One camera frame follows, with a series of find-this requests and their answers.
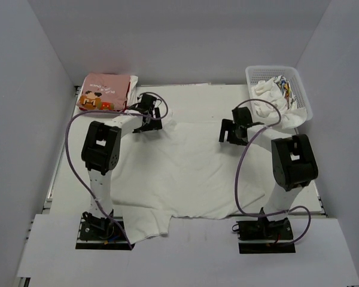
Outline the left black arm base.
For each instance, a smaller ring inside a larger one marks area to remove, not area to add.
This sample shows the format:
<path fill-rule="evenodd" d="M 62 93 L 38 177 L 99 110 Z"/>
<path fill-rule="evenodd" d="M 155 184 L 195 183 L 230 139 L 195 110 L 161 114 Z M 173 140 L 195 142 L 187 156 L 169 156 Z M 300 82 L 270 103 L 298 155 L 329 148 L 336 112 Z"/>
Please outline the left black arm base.
<path fill-rule="evenodd" d="M 111 223 L 110 229 L 104 231 L 81 219 L 75 244 L 77 250 L 131 251 L 134 247 L 135 244 L 129 246 L 117 225 Z"/>

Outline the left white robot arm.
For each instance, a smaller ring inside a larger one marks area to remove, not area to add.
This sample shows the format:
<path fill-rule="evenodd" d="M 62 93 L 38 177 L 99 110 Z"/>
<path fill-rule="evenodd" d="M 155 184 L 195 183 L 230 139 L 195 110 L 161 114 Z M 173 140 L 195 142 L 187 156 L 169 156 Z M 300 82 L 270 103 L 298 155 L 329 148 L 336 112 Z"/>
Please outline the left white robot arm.
<path fill-rule="evenodd" d="M 121 139 L 129 133 L 141 133 L 162 128 L 158 94 L 145 92 L 140 100 L 112 120 L 90 123 L 81 159 L 89 174 L 91 202 L 83 213 L 86 222 L 94 225 L 94 232 L 103 239 L 114 233 L 114 214 L 111 200 L 111 174 L 120 159 Z"/>

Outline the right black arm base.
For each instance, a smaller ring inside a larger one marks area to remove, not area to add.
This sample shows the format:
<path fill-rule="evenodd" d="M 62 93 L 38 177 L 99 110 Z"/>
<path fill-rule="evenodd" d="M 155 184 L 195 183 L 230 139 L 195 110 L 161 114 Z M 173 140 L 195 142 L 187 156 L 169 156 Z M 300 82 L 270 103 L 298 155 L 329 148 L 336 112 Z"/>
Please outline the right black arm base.
<path fill-rule="evenodd" d="M 237 221 L 232 231 L 238 235 L 240 254 L 294 254 L 294 236 L 288 218 L 280 222 Z"/>

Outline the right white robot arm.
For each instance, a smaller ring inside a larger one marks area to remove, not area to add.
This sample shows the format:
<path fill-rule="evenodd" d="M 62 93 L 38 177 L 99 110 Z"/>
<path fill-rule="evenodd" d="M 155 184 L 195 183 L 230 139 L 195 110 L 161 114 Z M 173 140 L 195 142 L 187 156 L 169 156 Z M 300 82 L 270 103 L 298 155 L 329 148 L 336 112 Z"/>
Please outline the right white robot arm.
<path fill-rule="evenodd" d="M 263 219 L 258 223 L 259 233 L 270 239 L 279 233 L 279 222 L 287 217 L 297 195 L 318 177 L 314 152 L 306 134 L 289 135 L 255 123 L 247 107 L 233 109 L 232 115 L 231 120 L 221 121 L 220 142 L 243 145 L 243 155 L 252 144 L 271 152 L 274 189 L 258 214 L 247 214 Z"/>

